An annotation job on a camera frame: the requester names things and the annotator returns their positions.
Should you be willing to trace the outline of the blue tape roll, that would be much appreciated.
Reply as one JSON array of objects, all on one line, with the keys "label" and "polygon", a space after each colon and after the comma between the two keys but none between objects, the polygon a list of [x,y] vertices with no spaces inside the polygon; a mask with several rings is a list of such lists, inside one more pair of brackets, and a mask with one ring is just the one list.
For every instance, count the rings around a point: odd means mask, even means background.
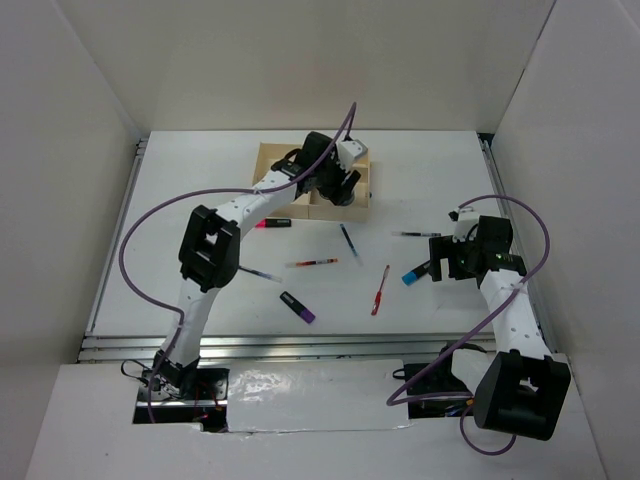
[{"label": "blue tape roll", "polygon": [[335,200],[337,206],[349,206],[355,200],[355,193],[352,190],[342,191],[336,196]]}]

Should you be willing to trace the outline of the blue highlighter marker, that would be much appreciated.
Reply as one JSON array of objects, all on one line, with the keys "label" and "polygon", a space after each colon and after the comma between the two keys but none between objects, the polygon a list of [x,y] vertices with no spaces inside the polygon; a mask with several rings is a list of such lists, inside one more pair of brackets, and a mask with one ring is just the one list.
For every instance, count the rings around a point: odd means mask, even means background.
[{"label": "blue highlighter marker", "polygon": [[413,285],[425,275],[429,275],[429,268],[430,261],[426,261],[403,275],[401,280],[406,286]]}]

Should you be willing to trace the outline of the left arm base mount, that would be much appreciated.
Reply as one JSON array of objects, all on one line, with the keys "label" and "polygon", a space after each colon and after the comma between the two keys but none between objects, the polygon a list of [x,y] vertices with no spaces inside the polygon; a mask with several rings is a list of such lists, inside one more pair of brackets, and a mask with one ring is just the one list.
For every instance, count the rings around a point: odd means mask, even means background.
[{"label": "left arm base mount", "polygon": [[138,383],[133,424],[188,423],[198,424],[204,432],[228,431],[229,369],[198,369],[182,393],[160,376],[153,379],[152,390],[149,390],[151,369],[138,360],[122,361],[120,373]]}]

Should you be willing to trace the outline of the pink highlighter marker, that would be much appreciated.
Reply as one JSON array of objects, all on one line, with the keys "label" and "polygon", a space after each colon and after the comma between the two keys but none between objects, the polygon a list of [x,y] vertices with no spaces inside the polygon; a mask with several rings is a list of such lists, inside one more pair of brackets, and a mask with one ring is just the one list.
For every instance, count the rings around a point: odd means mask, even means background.
[{"label": "pink highlighter marker", "polygon": [[266,218],[255,225],[257,229],[290,228],[292,220],[289,218]]}]

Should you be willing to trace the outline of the purple highlighter marker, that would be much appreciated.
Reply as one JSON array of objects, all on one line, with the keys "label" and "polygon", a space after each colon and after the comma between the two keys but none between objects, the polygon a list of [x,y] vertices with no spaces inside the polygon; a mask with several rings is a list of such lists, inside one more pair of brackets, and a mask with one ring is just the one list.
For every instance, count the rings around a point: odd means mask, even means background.
[{"label": "purple highlighter marker", "polygon": [[305,323],[311,324],[315,321],[316,316],[289,292],[283,291],[279,298]]}]

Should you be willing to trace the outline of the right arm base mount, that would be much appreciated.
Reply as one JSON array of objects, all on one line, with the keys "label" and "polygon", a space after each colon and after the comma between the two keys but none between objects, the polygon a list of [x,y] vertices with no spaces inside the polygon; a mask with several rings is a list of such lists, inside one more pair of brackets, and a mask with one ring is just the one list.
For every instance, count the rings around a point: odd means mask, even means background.
[{"label": "right arm base mount", "polygon": [[[459,355],[465,350],[474,352],[474,354],[469,359],[469,364],[466,363],[465,359],[461,359],[456,365],[456,370],[464,376],[463,379],[460,379],[453,372],[454,355],[451,355],[437,366],[430,375],[409,388],[407,394],[414,396],[438,392],[469,393],[466,385],[467,380],[472,383],[472,389],[475,390],[484,375],[484,371],[490,364],[491,356],[482,346],[471,343],[464,344],[456,351],[456,354]],[[411,420],[459,417],[466,406],[464,399],[429,399],[408,404],[407,412],[408,418]]]}]

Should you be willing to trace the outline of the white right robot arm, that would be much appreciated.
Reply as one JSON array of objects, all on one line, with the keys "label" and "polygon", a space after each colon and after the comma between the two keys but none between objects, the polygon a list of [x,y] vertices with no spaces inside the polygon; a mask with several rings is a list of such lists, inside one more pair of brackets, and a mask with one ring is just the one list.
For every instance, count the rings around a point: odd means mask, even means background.
[{"label": "white right robot arm", "polygon": [[474,388],[478,427],[547,441],[554,433],[571,375],[552,358],[536,323],[521,257],[510,252],[513,228],[508,219],[467,207],[452,212],[454,233],[429,241],[431,279],[476,281],[487,307],[496,355]]}]

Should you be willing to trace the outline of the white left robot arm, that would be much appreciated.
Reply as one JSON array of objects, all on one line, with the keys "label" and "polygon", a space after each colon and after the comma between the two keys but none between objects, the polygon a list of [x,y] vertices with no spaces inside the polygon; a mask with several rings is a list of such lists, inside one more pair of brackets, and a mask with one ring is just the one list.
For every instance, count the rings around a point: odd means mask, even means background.
[{"label": "white left robot arm", "polygon": [[351,203],[361,177],[353,166],[367,152],[359,140],[335,142],[311,132],[249,192],[216,208],[201,205],[192,211],[178,255],[183,283],[177,322],[153,361],[153,372],[172,397],[184,399],[196,390],[204,327],[216,296],[239,270],[243,238],[276,210],[313,190],[336,206]]}]

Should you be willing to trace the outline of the blue gel pen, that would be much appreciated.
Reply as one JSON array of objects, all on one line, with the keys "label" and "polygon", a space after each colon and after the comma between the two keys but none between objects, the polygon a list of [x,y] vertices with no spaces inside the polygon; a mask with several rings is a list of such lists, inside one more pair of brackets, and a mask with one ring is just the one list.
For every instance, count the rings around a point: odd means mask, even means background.
[{"label": "blue gel pen", "polygon": [[259,270],[255,270],[255,269],[252,269],[252,268],[239,266],[238,269],[240,271],[242,271],[242,272],[254,275],[256,277],[260,277],[262,279],[273,281],[273,282],[276,282],[276,283],[282,283],[282,281],[283,281],[281,277],[278,277],[276,275],[269,274],[269,273],[266,273],[266,272],[262,272],[262,271],[259,271]]}]

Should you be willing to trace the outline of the red-orange gel pen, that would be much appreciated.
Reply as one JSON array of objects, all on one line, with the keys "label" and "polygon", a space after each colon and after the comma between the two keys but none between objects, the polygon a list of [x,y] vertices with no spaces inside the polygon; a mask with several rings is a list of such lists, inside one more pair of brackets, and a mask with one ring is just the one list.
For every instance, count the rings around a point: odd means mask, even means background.
[{"label": "red-orange gel pen", "polygon": [[339,259],[338,258],[327,258],[327,259],[320,259],[320,260],[305,260],[305,261],[295,261],[295,262],[288,262],[285,264],[286,268],[302,268],[302,267],[309,267],[309,266],[318,266],[318,265],[329,265],[329,264],[334,264],[334,263],[338,263]]}]

